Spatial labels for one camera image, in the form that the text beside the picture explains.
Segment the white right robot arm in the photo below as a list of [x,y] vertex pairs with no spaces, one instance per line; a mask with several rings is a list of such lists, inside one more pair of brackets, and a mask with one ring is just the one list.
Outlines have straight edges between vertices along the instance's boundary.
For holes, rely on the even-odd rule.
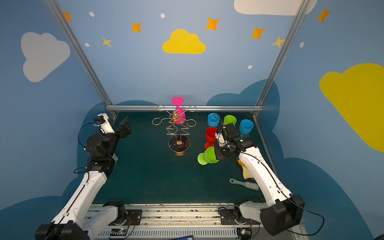
[[262,223],[265,230],[276,236],[301,222],[305,201],[282,184],[264,160],[259,148],[255,147],[250,136],[236,134],[234,138],[217,134],[215,146],[217,160],[236,156],[250,171],[262,191],[266,206],[251,201],[238,206],[243,218]]

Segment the red wine glass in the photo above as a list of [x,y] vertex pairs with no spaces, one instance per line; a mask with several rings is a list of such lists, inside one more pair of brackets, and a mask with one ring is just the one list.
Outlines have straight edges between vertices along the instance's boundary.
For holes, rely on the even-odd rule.
[[215,146],[215,142],[217,141],[216,133],[217,133],[217,128],[215,127],[209,127],[206,129],[205,137],[207,142],[204,144],[204,148],[206,150],[210,147]]

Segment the green wine glass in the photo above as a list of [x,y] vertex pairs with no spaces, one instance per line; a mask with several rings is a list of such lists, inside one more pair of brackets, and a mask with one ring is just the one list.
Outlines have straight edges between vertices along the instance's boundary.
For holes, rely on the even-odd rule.
[[237,118],[233,115],[226,115],[224,117],[223,125],[233,124],[234,126],[237,123]]
[[202,166],[207,165],[207,164],[216,164],[216,163],[218,163],[219,160],[216,157],[215,148],[214,147],[209,147],[203,153],[200,153],[198,155],[197,161]]

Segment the green wine glass back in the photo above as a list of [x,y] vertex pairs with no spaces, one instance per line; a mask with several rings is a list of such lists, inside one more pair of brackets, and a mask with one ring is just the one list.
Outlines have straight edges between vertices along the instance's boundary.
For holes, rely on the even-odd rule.
[[200,153],[198,155],[197,161],[202,166],[207,165],[207,164],[216,164],[216,163],[218,163],[219,160],[216,157],[215,148],[214,147],[209,147],[203,153]]

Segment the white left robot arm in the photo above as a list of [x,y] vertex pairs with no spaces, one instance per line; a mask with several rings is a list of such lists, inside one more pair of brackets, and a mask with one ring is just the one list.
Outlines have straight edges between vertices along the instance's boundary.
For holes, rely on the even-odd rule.
[[107,202],[96,215],[85,219],[118,161],[115,151],[119,140],[132,133],[129,117],[122,120],[119,129],[111,126],[107,114],[97,115],[92,125],[98,126],[100,133],[88,137],[83,147],[90,156],[84,177],[63,209],[49,224],[40,225],[37,229],[37,240],[93,240],[108,225],[123,226],[129,223],[122,201]]

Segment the pink wine glass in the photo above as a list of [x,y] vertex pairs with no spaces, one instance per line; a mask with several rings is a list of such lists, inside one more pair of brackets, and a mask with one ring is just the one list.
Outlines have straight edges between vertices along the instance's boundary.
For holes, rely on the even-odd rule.
[[173,117],[175,124],[181,125],[186,121],[185,111],[180,107],[184,103],[184,99],[181,97],[175,97],[172,99],[172,104],[174,104],[176,108],[176,115]]

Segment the green wine glass front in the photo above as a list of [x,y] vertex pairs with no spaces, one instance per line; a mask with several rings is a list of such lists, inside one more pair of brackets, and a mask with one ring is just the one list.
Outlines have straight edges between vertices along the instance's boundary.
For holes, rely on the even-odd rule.
[[233,124],[234,126],[237,123],[237,118],[233,115],[226,115],[224,117],[223,125]]

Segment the blue wine glass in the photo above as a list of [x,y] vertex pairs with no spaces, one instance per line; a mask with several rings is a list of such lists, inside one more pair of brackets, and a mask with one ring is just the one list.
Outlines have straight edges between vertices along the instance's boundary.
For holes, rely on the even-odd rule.
[[208,126],[209,127],[216,128],[219,125],[220,121],[221,121],[221,117],[220,117],[219,114],[217,114],[217,113],[210,113],[208,115],[207,122],[208,122]]
[[254,128],[254,122],[248,119],[241,121],[239,126],[239,132],[242,136],[248,135]]

